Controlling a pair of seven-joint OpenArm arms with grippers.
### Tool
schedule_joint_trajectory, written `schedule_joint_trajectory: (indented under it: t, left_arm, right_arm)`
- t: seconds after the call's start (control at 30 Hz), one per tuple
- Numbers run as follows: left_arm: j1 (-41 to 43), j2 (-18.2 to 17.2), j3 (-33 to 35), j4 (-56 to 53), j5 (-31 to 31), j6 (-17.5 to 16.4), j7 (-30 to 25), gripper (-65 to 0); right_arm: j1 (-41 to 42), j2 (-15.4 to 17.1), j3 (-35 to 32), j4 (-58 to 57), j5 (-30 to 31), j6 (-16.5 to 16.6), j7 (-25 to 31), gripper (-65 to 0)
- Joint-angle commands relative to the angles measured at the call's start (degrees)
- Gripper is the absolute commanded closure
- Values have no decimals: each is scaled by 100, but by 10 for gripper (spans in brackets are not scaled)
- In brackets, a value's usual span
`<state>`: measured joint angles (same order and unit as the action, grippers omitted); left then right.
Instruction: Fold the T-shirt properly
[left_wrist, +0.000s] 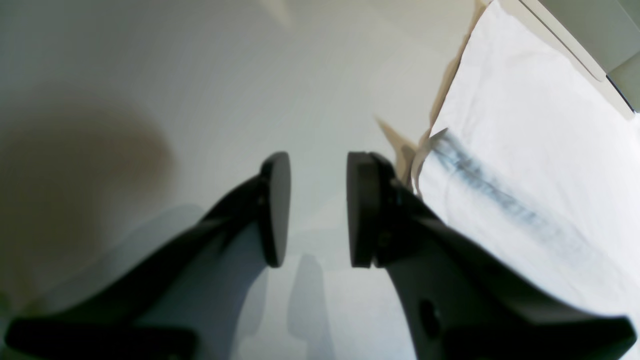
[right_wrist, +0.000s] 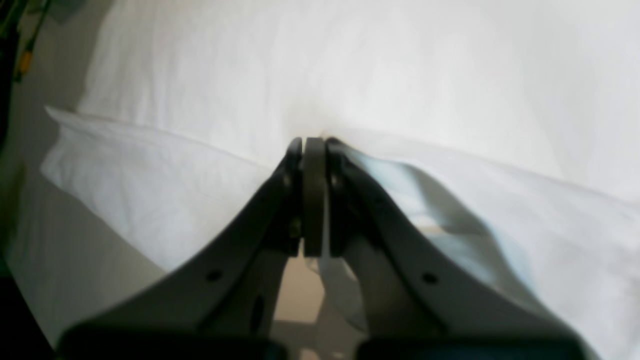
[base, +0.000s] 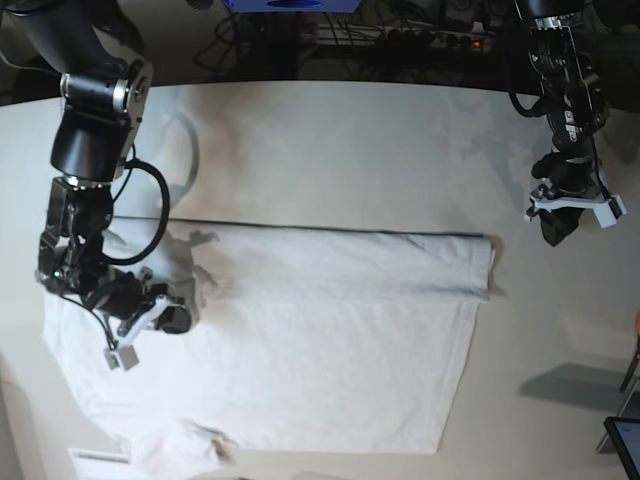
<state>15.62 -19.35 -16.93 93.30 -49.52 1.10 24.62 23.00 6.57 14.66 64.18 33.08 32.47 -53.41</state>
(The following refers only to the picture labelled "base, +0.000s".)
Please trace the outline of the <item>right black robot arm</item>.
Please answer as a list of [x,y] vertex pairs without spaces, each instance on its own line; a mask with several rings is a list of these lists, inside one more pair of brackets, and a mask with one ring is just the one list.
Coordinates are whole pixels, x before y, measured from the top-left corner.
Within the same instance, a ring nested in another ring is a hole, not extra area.
[[[139,31],[115,1],[4,1],[1,11],[60,74],[65,100],[50,156],[59,174],[39,240],[39,283],[61,298],[77,296],[90,313],[120,320],[121,335],[144,322],[167,334],[188,332],[195,321],[185,299],[166,283],[152,283],[150,271],[128,270],[158,247],[170,207],[166,180],[134,153],[153,79]],[[114,258],[103,251],[114,213],[111,185],[136,169],[158,183],[159,223],[142,251]]]

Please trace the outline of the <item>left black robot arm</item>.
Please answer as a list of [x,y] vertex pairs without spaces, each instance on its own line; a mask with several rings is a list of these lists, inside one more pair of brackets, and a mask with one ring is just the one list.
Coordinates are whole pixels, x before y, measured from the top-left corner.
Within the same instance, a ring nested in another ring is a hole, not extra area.
[[538,184],[529,195],[525,217],[539,220],[543,239],[553,247],[578,228],[586,210],[603,228],[614,225],[620,215],[595,142],[607,118],[601,79],[574,39],[583,9],[581,1],[518,1],[504,31],[505,47],[526,42],[541,87],[530,107],[510,88],[511,103],[525,118],[545,118],[552,132],[551,151],[531,168]]

